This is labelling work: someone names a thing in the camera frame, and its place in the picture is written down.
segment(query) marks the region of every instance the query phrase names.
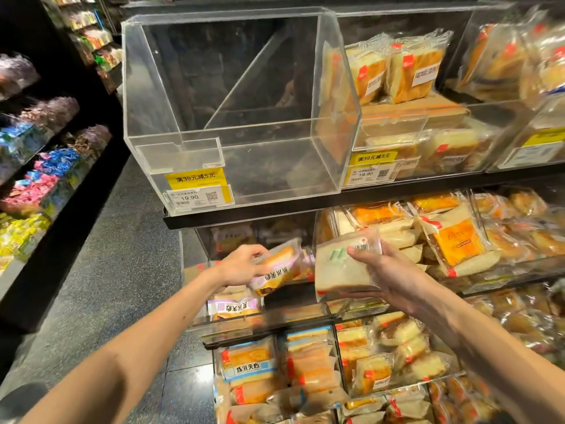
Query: gray floor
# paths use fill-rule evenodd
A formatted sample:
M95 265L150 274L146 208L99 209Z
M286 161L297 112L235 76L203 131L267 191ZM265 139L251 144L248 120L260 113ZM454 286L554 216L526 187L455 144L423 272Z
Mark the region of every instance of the gray floor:
M31 382L53 387L90 352L179 290L179 234L165 226L162 208L130 158L41 330L20 348L0 398ZM189 264L205 261L194 234L185 247L191 250ZM215 422L211 363L200 340L185 333L128 422Z

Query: hand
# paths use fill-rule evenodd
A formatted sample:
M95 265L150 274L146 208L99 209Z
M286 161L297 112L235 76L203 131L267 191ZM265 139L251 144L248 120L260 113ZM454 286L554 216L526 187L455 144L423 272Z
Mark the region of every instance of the hand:
M216 271L219 286L245 285L253 277L269 273L269 265L255 264L252 261L256 255L265 253L268 253L268 250L259 244L240 245L221 263L209 270Z
M380 297L400 311L417 316L421 306L439 284L398 249L381 241L383 254L348 247L348 254L366 263L380 292L351 293L348 297Z

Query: speckled floor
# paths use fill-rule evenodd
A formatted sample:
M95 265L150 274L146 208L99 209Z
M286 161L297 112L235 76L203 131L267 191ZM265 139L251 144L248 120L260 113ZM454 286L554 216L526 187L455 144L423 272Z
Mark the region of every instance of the speckled floor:
M106 202L41 329L20 348L0 398L21 385L57 384L88 354L181 286L179 234L133 158ZM205 261L195 235L185 257ZM128 423L214 423L212 354L186 332Z

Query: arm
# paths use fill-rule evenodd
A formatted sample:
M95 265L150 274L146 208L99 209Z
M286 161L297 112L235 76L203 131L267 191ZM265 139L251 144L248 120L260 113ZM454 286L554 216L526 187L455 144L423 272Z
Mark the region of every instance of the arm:
M22 419L21 424L123 422L145 394L177 339L206 300L226 285L244 285L268 272L251 258L266 253L243 245L201 273L154 311L93 352Z
M383 242L383 256L348 249L367 263L380 297L424 322L491 387L522 424L565 422L565 372Z

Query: forearm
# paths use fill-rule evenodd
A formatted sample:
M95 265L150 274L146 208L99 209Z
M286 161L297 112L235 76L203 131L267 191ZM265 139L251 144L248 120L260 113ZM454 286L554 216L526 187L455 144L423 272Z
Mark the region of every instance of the forearm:
M218 276L216 271L204 271L92 353L24 417L22 424L123 422L182 332L216 290Z
M521 424L565 422L565 372L438 286L420 318L493 389Z

